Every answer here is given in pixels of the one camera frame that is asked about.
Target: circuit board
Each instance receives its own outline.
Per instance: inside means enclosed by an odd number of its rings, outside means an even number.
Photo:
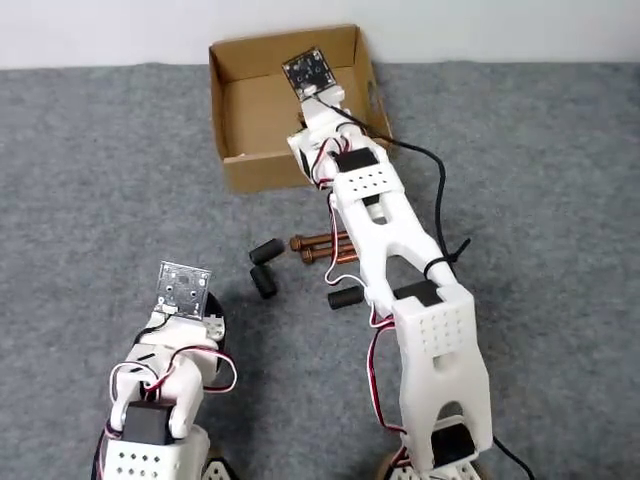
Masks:
[[[209,270],[162,262],[156,290],[157,303],[175,307],[181,316],[202,320],[210,278]]]
[[[317,47],[285,62],[282,69],[301,102],[337,84]]]

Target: black cylinder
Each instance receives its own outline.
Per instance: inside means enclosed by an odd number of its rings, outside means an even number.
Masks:
[[[278,293],[278,287],[273,280],[273,275],[269,271],[269,267],[266,265],[257,265],[251,269],[250,273],[253,283],[256,284],[256,288],[262,298],[266,300]]]
[[[329,300],[331,310],[355,305],[356,303],[360,303],[364,300],[364,289],[362,286],[356,285],[354,287],[338,290],[337,292],[331,292],[327,295],[327,300]]]
[[[276,258],[284,252],[284,242],[279,238],[272,238],[267,243],[263,243],[249,252],[249,258],[254,265],[262,265]]]

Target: white wall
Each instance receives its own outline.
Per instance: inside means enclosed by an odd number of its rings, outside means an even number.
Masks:
[[[0,0],[0,68],[206,63],[215,40],[336,23],[387,62],[640,60],[640,0]]]

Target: white 3d-printed robot arm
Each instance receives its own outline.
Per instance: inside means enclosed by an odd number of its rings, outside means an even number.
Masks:
[[[158,305],[110,377],[113,405],[98,446],[96,478],[234,478],[222,459],[207,463],[209,437],[194,425],[205,389],[230,391],[237,379],[233,361],[220,352],[224,317],[205,315],[210,275],[163,262]],[[233,383],[206,387],[220,360],[231,366]]]
[[[318,59],[316,52],[310,54]],[[306,68],[305,61],[285,65],[285,74]],[[404,257],[422,272],[443,253],[422,228],[386,151],[331,108],[340,108],[343,89],[331,78],[324,90],[290,81],[307,128],[289,137],[289,146],[312,183],[333,188],[330,206],[358,254],[366,301],[382,317],[393,315],[402,357],[402,440],[411,466],[427,479],[467,464],[492,444],[489,378],[476,339],[473,296],[445,261],[426,272],[439,298],[435,304],[394,294],[386,276],[388,257]],[[461,414],[443,418],[452,402]],[[454,448],[465,436],[469,444]]]

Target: cardboard box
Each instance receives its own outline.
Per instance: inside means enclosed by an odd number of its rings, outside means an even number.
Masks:
[[[310,185],[287,144],[287,137],[301,128],[301,110],[282,64],[315,46],[345,89],[343,106],[390,135],[369,53],[357,26],[215,43],[209,48],[212,126],[227,182],[234,191]]]

